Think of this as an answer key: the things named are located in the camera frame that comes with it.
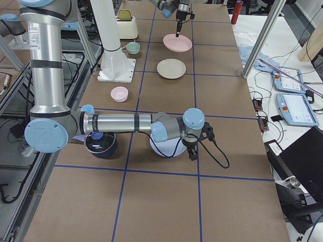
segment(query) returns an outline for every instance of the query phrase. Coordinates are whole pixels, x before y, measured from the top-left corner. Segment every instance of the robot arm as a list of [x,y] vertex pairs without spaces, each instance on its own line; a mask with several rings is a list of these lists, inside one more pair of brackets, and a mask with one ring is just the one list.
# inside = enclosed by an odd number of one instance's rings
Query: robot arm
[[189,151],[196,154],[197,138],[204,127],[204,114],[199,109],[191,108],[178,118],[169,118],[164,113],[71,112],[64,99],[61,28],[77,7],[76,0],[18,1],[22,4],[21,17],[28,24],[35,90],[35,106],[30,109],[31,122],[25,130],[26,141],[31,147],[52,153],[80,134],[151,131],[155,142],[180,137]]
[[190,15],[189,20],[194,19],[195,17],[190,8],[191,0],[170,0],[169,2],[165,0],[149,1],[160,9],[163,16],[167,19],[176,11],[176,37],[179,37],[183,23],[186,23],[186,17]]

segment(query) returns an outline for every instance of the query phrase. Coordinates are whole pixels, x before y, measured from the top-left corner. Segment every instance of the pink plate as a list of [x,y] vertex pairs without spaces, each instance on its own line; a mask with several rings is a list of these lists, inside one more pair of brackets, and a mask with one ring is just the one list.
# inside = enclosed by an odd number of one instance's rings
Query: pink plate
[[184,35],[176,37],[175,34],[168,34],[163,38],[163,42],[168,49],[174,52],[186,52],[192,48],[192,41]]

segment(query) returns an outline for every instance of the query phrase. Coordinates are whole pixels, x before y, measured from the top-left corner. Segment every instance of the blue cup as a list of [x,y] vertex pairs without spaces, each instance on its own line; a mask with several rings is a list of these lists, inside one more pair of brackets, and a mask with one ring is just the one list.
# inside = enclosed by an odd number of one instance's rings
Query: blue cup
[[94,107],[91,104],[86,104],[81,107],[81,112],[88,112],[89,114],[94,114]]

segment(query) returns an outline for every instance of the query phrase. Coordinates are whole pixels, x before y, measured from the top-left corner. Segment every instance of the black chair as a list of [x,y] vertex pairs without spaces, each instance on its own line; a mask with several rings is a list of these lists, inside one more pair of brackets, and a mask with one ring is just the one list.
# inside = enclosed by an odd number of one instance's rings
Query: black chair
[[[260,7],[258,9],[258,11],[251,12],[250,14],[268,14],[270,12],[274,2],[275,2],[275,0],[261,0],[261,1],[263,1],[265,4],[267,4],[267,6],[266,7]],[[294,4],[294,3],[296,3],[296,1],[297,0],[287,0],[285,2],[285,4],[286,5]]]

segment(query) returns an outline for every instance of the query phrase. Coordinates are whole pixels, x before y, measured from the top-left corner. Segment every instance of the metal pole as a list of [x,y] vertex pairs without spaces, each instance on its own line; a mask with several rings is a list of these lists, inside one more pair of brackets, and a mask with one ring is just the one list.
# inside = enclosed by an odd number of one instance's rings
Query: metal pole
[[309,86],[305,85],[304,83],[302,83],[302,82],[298,81],[296,78],[294,78],[294,77],[292,77],[292,76],[288,75],[287,73],[283,72],[283,71],[282,71],[282,70],[280,70],[278,67],[275,67],[274,65],[272,65],[272,64],[270,64],[270,63],[268,63],[268,62],[266,62],[265,60],[263,60],[263,59],[262,59],[262,58],[260,58],[260,57],[258,57],[257,59],[258,59],[258,60],[260,60],[261,62],[265,63],[266,65],[268,65],[268,66],[272,67],[272,68],[273,68],[273,69],[275,69],[276,71],[280,72],[280,73],[281,73],[281,74],[283,74],[284,76],[286,76],[286,77],[288,77],[288,78],[292,79],[293,81],[297,82],[299,85],[301,85],[301,86],[305,87],[306,89],[308,89],[308,90],[312,91],[312,92],[313,92],[313,93],[315,93],[317,96],[319,96],[319,97],[323,97],[323,94],[321,94],[321,93],[319,93],[318,91],[314,90],[313,88],[311,88],[311,87],[309,87]]
[[85,50],[86,57],[88,58],[91,67],[93,68],[96,63],[95,55],[93,53],[93,49],[88,39],[88,35],[86,33],[86,29],[84,27],[80,11],[77,11],[77,12],[78,12],[78,21],[79,21],[79,27],[77,29],[77,33],[80,37],[81,43]]
[[285,4],[286,0],[275,0],[274,5],[272,6],[271,11],[268,14],[268,17],[266,19],[266,22],[264,23],[261,32],[259,34],[259,37],[256,41],[256,44],[254,45],[254,48],[252,49],[252,52],[250,54],[250,57],[243,69],[242,72],[242,78],[247,78],[251,68],[253,66],[253,63],[255,62],[256,58],[258,57],[268,35],[270,34],[271,29],[273,28],[273,25],[275,24],[275,21],[279,14],[281,13],[281,10]]
[[8,60],[15,66],[16,70],[22,71],[24,65],[18,59],[16,54],[11,50],[10,46],[5,42],[4,38],[0,35],[0,51],[5,54]]

